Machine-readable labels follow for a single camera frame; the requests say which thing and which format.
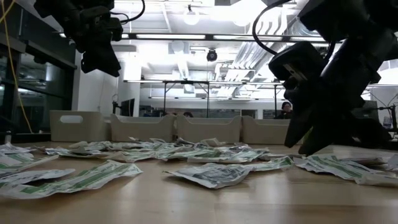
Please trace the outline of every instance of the security camera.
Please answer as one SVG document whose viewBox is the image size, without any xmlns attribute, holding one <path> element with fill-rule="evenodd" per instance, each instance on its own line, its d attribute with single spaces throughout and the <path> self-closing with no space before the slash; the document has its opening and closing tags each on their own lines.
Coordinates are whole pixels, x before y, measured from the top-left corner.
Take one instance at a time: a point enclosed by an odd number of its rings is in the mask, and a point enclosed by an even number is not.
<svg viewBox="0 0 398 224">
<path fill-rule="evenodd" d="M 210 49 L 209 52 L 207 53 L 207 61 L 208 62 L 214 62 L 217 60 L 217 53 L 215 49 Z"/>
<path fill-rule="evenodd" d="M 41 65 L 44 65 L 46 63 L 46 61 L 44 59 L 41 59 L 39 57 L 34 57 L 33 61 L 36 62 L 36 63 L 39 63 Z"/>
</svg>

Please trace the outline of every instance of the black cable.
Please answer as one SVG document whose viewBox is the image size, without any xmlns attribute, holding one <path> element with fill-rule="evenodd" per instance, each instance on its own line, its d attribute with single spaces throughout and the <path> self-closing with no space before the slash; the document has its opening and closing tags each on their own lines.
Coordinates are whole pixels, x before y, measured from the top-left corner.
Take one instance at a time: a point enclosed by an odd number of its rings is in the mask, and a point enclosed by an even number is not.
<svg viewBox="0 0 398 224">
<path fill-rule="evenodd" d="M 392 102 L 396 97 L 397 97 L 397 95 L 395 95 L 395 96 L 390 100 L 390 102 L 388 102 L 387 106 L 390 106 L 391 102 Z"/>
<path fill-rule="evenodd" d="M 144 0 L 141 0 L 141 1 L 142 1 L 142 10 L 141 10 L 141 12 L 138 15 L 134 16 L 133 18 L 131 18 L 131 19 L 126 19 L 126 20 L 120 21 L 121 24 L 127 24 L 128 22 L 135 21 L 136 19 L 140 18 L 143 15 L 143 13 L 145 12 L 145 1 Z"/>
<path fill-rule="evenodd" d="M 387 106 L 385 103 L 383 103 L 381 100 L 379 100 L 379 98 L 377 98 L 371 91 L 369 91 L 369 94 L 372 95 L 375 99 L 377 99 L 383 106 L 385 106 L 386 108 L 388 108 L 388 106 Z M 392 122 L 392 115 L 391 115 L 391 112 L 390 112 L 389 109 L 387 109 L 387 111 L 388 111 L 388 114 L 390 115 L 390 119 L 391 119 L 391 122 Z"/>
<path fill-rule="evenodd" d="M 129 16 L 125 13 L 121 13 L 121 12 L 111 12 L 112 15 L 124 15 L 126 16 L 127 19 L 130 19 Z"/>
<path fill-rule="evenodd" d="M 279 0 L 279 1 L 276 1 L 276 2 L 274 2 L 274 3 L 272 3 L 272 4 L 270 4 L 270 5 L 267 6 L 263 11 L 260 12 L 260 14 L 256 17 L 256 19 L 255 19 L 254 22 L 253 22 L 252 35 L 253 35 L 254 40 L 256 41 L 256 43 L 257 43 L 262 49 L 268 51 L 269 53 L 271 53 L 271 54 L 273 54 L 273 55 L 277 54 L 277 52 L 276 52 L 275 50 L 272 50 L 272 49 L 270 49 L 269 47 L 265 46 L 265 45 L 260 41 L 259 37 L 257 36 L 257 32 L 256 32 L 257 23 L 259 22 L 261 16 L 262 16 L 264 13 L 266 13 L 267 11 L 270 11 L 271 9 L 273 9 L 273 8 L 275 8 L 275 7 L 277 7 L 277 6 L 280 6 L 280 5 L 282 5 L 282 4 L 285 4 L 285 3 L 289 2 L 289 1 L 291 1 L 291 0 Z"/>
<path fill-rule="evenodd" d="M 336 47 L 336 41 L 330 42 L 328 53 L 325 56 L 325 60 L 329 60 L 331 58 L 331 56 L 333 55 L 333 52 L 335 51 L 335 47 Z"/>
</svg>

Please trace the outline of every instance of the table surface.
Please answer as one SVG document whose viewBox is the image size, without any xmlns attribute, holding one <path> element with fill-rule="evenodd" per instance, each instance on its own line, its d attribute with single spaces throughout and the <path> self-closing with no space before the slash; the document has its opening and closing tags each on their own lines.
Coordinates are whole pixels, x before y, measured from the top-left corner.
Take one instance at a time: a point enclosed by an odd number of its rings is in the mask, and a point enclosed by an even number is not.
<svg viewBox="0 0 398 224">
<path fill-rule="evenodd" d="M 273 153 L 297 152 L 297 148 L 283 146 L 268 148 Z M 394 152 L 330 146 L 320 153 L 389 157 Z M 31 170 L 74 168 L 74 175 L 102 162 L 63 157 Z M 395 188 L 357 185 L 333 175 L 293 167 L 250 173 L 238 185 L 212 190 L 162 172 L 177 170 L 186 162 L 148 160 L 136 165 L 144 173 L 114 179 L 98 190 L 36 200 L 0 198 L 1 223 L 398 223 Z"/>
</svg>

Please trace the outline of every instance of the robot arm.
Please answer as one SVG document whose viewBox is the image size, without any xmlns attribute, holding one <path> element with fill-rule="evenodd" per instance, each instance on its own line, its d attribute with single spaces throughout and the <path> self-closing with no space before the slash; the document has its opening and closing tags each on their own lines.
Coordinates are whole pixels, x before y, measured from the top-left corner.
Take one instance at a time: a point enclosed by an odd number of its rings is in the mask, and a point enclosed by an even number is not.
<svg viewBox="0 0 398 224">
<path fill-rule="evenodd" d="M 121 40 L 123 28 L 118 18 L 111 17 L 114 0 L 36 0 L 34 7 L 41 17 L 54 17 L 75 41 L 83 53 L 83 72 L 98 69 L 119 76 L 121 67 L 111 41 Z"/>
<path fill-rule="evenodd" d="M 345 41 L 330 62 L 310 43 L 300 42 L 269 63 L 285 81 L 285 98 L 295 105 L 286 146 L 292 147 L 311 128 L 301 154 L 311 155 L 342 137 L 373 146 L 389 140 L 377 121 L 355 119 L 350 111 L 363 106 L 361 94 L 380 80 L 377 71 L 383 61 L 398 56 L 398 24 L 390 20 L 398 14 L 397 2 L 309 0 L 298 15 L 301 22 L 329 42 Z"/>
</svg>

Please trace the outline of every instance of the storage bin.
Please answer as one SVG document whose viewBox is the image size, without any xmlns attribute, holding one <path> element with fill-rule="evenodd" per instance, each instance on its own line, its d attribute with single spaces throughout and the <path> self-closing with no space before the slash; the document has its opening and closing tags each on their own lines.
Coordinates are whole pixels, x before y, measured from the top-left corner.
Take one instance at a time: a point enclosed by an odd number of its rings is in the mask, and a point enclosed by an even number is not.
<svg viewBox="0 0 398 224">
<path fill-rule="evenodd" d="M 166 142 L 174 141 L 174 115 L 162 118 L 134 118 L 111 114 L 112 141 L 129 142 L 129 137 L 142 141 L 150 138 L 163 139 Z"/>
<path fill-rule="evenodd" d="M 111 124 L 100 112 L 50 111 L 51 141 L 95 142 L 111 140 Z"/>
<path fill-rule="evenodd" d="M 239 142 L 240 131 L 240 116 L 233 119 L 177 116 L 177 135 L 190 142 L 217 138 L 220 142 L 233 144 Z"/>
<path fill-rule="evenodd" d="M 289 119 L 254 119 L 242 117 L 242 140 L 246 144 L 283 145 Z"/>
</svg>

